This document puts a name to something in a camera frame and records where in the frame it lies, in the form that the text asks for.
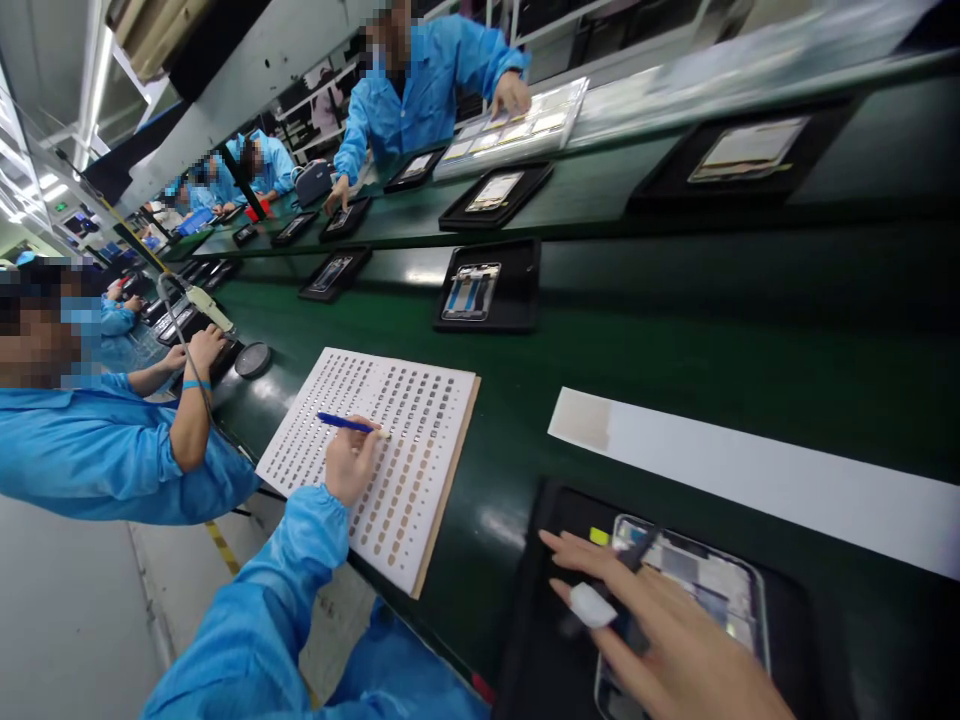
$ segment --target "wrist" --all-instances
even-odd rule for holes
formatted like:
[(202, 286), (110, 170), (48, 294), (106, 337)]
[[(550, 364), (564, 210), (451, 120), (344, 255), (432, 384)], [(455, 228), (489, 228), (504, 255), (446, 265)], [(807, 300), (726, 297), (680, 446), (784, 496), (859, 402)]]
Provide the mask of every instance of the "wrist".
[(188, 362), (186, 367), (183, 369), (183, 381), (184, 382), (210, 382), (210, 367), (209, 365), (204, 365), (203, 363), (198, 363), (196, 360), (193, 361), (193, 364), (197, 366), (197, 372), (193, 372), (193, 366)]

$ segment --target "face mask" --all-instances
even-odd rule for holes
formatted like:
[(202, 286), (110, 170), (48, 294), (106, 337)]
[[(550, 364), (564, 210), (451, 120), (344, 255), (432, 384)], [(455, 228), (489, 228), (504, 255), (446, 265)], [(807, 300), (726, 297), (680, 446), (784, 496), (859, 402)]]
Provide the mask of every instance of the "face mask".
[(60, 322), (69, 325), (80, 338), (80, 362), (71, 362), (70, 372), (61, 376), (64, 390), (100, 387), (100, 298), (60, 298)]

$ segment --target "red object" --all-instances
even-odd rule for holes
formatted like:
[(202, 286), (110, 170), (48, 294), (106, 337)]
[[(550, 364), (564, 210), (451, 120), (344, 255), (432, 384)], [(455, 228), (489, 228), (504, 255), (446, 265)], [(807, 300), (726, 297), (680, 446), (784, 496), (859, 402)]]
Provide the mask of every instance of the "red object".
[(493, 688), (487, 685), (486, 681), (477, 673), (473, 674), (471, 681), (473, 682), (473, 689), (488, 705), (493, 705), (497, 701), (497, 694), (493, 691)]
[[(263, 208), (263, 211), (267, 214), (267, 217), (273, 217), (273, 213), (270, 211), (270, 201), (261, 200), (260, 207)], [(247, 217), (250, 218), (250, 222), (260, 222), (260, 218), (257, 217), (257, 214), (253, 211), (253, 208), (247, 205), (247, 209), (244, 210)]]

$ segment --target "person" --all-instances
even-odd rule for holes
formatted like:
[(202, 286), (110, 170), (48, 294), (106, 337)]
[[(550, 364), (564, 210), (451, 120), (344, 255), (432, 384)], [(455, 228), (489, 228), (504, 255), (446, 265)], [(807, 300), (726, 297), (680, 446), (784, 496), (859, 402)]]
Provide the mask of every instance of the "person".
[[(227, 142), (227, 147), (236, 160), (239, 147), (237, 140), (232, 139)], [(214, 206), (211, 208), (217, 215), (225, 215), (233, 212), (237, 207), (243, 205), (247, 200), (240, 188), (237, 187), (233, 173), (223, 162), (219, 151), (210, 153), (207, 157), (206, 167), (207, 189), (212, 193)]]
[[(555, 565), (602, 580), (650, 641), (638, 656), (609, 626), (591, 630), (621, 686), (654, 720), (794, 720), (770, 677), (674, 580), (655, 568), (632, 573), (610, 548), (541, 530)], [(570, 586), (550, 586), (570, 605)]]
[(280, 140), (254, 130), (243, 140), (240, 153), (243, 169), (253, 178), (250, 189), (258, 198), (273, 202), (293, 190), (293, 160)]
[(489, 717), (489, 708), (406, 625), (386, 616), (379, 601), (333, 696), (311, 711), (297, 660), (317, 591), (346, 562), (348, 508), (373, 478), (377, 441), (376, 432), (337, 432), (327, 447), (325, 483), (290, 496), (267, 544), (217, 592), (193, 644), (160, 680), (143, 718)]
[[(224, 340), (213, 325), (160, 362), (95, 374), (100, 313), (71, 266), (31, 265), (0, 284), (0, 493), (59, 515), (193, 525), (260, 485), (253, 465), (211, 433), (204, 402)], [(179, 403), (150, 396), (179, 370)]]
[[(325, 484), (290, 497), (276, 532), (217, 593), (193, 645), (157, 685), (145, 720), (489, 717), (405, 625), (384, 620), (379, 608), (329, 702), (310, 710), (297, 658), (317, 590), (346, 560), (347, 508), (372, 480), (376, 444), (374, 432), (337, 432), (327, 448)], [(649, 568), (633, 574), (607, 549), (569, 533), (540, 538), (559, 567), (604, 581), (642, 622), (651, 642), (642, 658), (609, 627), (592, 637), (654, 720), (792, 720), (756, 660), (674, 581)], [(569, 604), (570, 587), (550, 584)]]
[(194, 185), (189, 178), (181, 175), (167, 188), (166, 195), (172, 198), (173, 206), (184, 220), (189, 220), (201, 208), (213, 209), (217, 202), (203, 185)]
[(410, 0), (394, 0), (367, 33), (375, 45), (374, 64), (350, 96), (347, 129), (333, 160), (335, 183), (324, 203), (328, 215), (337, 203), (347, 209), (368, 143), (374, 161), (383, 165), (391, 156), (453, 137), (458, 86), (491, 100), (493, 116), (501, 109), (530, 109), (521, 77), (529, 60), (509, 48), (499, 30), (460, 15), (411, 27)]
[(100, 296), (100, 360), (113, 372), (129, 369), (134, 362), (135, 350), (129, 332), (143, 308), (139, 295), (126, 302), (122, 300), (119, 280)]

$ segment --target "white tape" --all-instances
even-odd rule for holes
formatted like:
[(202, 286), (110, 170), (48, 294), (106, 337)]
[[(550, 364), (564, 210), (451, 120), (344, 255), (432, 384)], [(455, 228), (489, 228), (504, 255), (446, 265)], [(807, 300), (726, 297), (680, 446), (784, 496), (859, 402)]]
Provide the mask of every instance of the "white tape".
[(605, 627), (617, 617), (613, 606), (587, 583), (580, 583), (570, 591), (570, 609), (584, 625), (593, 629)]

